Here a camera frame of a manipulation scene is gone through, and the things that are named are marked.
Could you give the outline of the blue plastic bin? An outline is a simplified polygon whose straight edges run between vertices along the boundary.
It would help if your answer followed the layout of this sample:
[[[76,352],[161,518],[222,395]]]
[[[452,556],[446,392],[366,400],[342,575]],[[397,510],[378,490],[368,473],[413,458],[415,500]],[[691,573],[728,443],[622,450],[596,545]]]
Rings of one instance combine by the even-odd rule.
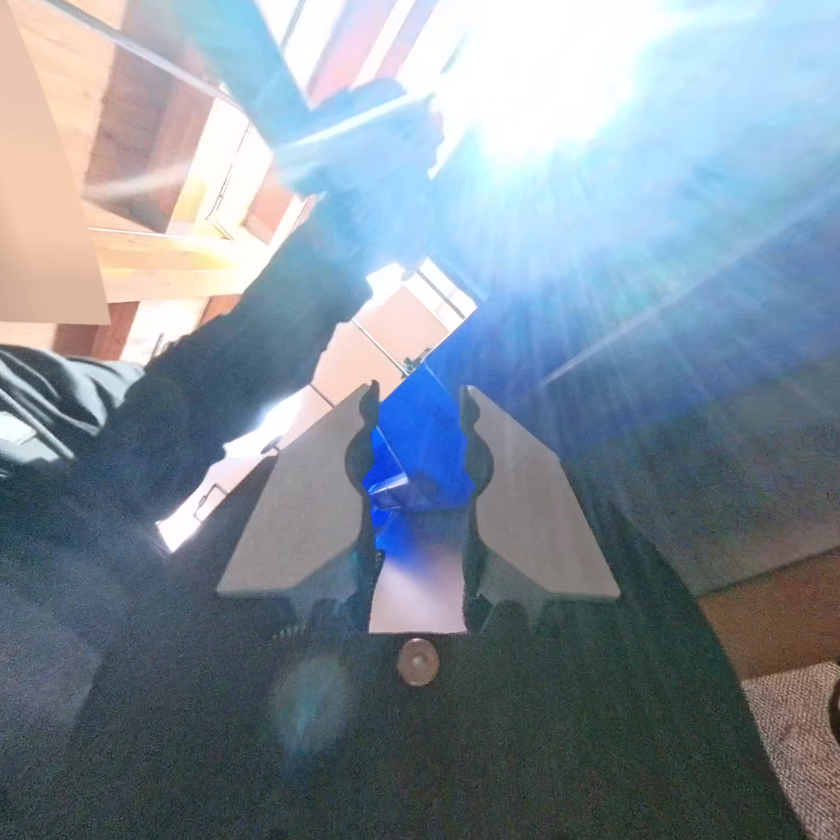
[[[838,548],[838,193],[621,326],[487,303],[382,404],[415,501],[466,501],[474,385],[612,498],[697,594]]]

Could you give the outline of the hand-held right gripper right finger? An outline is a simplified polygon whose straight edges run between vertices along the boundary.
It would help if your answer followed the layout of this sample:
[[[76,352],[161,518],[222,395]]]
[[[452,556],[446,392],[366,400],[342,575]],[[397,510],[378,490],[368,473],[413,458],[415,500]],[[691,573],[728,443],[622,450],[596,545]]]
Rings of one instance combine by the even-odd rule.
[[[472,484],[462,553],[464,616],[479,630],[503,603],[532,627],[556,602],[615,602],[620,588],[559,457],[479,389],[459,394]]]

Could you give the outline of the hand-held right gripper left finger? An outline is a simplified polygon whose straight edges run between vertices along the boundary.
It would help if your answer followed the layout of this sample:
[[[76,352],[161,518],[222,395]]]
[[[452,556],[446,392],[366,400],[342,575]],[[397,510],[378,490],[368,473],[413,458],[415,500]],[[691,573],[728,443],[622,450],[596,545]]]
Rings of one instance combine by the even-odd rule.
[[[325,604],[368,631],[382,559],[363,480],[379,412],[379,383],[364,383],[280,451],[219,596],[278,596],[302,621]]]

